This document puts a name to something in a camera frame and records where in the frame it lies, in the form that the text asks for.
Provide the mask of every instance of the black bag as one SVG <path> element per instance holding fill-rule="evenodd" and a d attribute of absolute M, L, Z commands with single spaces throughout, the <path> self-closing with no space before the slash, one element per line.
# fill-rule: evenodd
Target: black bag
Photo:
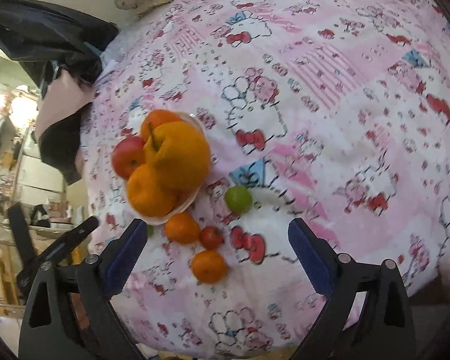
<path fill-rule="evenodd" d="M 52 61 L 93 83 L 102 72 L 99 54 L 118 32 L 114 24 L 60 5 L 0 0 L 0 49 L 37 86 L 53 80 Z"/>

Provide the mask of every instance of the screw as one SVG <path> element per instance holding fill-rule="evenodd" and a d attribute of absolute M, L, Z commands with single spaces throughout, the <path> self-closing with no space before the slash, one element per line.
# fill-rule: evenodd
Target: screw
<path fill-rule="evenodd" d="M 85 259 L 85 262 L 87 264 L 95 264 L 98 261 L 98 254 L 90 254 L 89 256 L 87 256 L 87 258 Z"/>
<path fill-rule="evenodd" d="M 42 269 L 43 269 L 44 271 L 48 271 L 51 267 L 52 267 L 52 262 L 51 262 L 51 261 L 45 261 L 45 262 L 42 264 Z"/>
<path fill-rule="evenodd" d="M 340 253 L 338 255 L 338 259 L 340 262 L 342 262 L 344 264 L 348 264 L 350 261 L 352 261 L 352 258 L 346 253 Z"/>
<path fill-rule="evenodd" d="M 395 267 L 397 266 L 397 264 L 395 264 L 395 261 L 393 261 L 392 259 L 386 259 L 385 260 L 385 266 L 388 269 L 395 269 Z"/>

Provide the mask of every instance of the fruit bowl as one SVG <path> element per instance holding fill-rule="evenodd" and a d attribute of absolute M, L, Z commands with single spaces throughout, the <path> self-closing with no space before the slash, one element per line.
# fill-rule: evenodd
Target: fruit bowl
<path fill-rule="evenodd" d="M 185 112 L 180 112 L 180 111 L 175 111 L 175 113 L 178 116 L 180 116 L 180 118 L 183 121 L 190 123 L 193 127 L 195 127 L 197 130 L 199 130 L 203 134 L 205 139 L 207 138 L 207 135 L 205 134 L 205 128 L 203 127 L 202 123 L 200 123 L 200 121 L 197 119 L 197 117 L 195 117 L 195 115 L 187 114 Z M 167 222 L 173 215 L 179 214 L 180 212 L 184 212 L 193 203 L 195 198 L 197 198 L 199 190 L 200 190 L 200 188 L 198 187 L 196 190 L 191 192 L 189 195 L 181 197 L 179 200 L 178 206 L 176 208 L 174 208 L 173 210 L 171 210 L 171 212 L 169 212 L 165 216 L 145 216 L 145 215 L 138 213 L 132 207 L 130 202 L 129 202 L 129 205 L 130 205 L 130 208 L 132 209 L 132 211 L 135 213 L 136 218 L 143 219 L 147 224 L 152 225 L 152 226 L 162 225 L 165 222 Z"/>

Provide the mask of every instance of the pink bedsheet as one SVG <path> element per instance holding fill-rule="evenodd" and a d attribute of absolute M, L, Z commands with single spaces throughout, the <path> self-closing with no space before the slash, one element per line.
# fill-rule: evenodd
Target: pink bedsheet
<path fill-rule="evenodd" d="M 397 261 L 409 294 L 436 276 L 450 248 L 450 26 L 432 0 L 176 0 L 133 36 L 83 121 L 102 223 L 90 249 L 134 218 L 113 147 L 168 108 L 207 129 L 214 166 L 190 213 L 222 228 L 230 266 L 197 283 L 200 246 L 156 227 L 114 299 L 139 341 L 203 359 L 298 344 L 324 299 L 288 244 L 297 216 L 357 261 Z M 223 201 L 235 184 L 255 200 L 240 218 Z"/>

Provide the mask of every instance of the green lime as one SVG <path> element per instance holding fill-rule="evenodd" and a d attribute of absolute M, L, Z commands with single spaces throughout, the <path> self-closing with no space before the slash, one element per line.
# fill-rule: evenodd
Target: green lime
<path fill-rule="evenodd" d="M 230 211 L 237 215 L 248 211 L 253 204 L 252 195 L 243 185 L 229 188 L 223 198 Z"/>

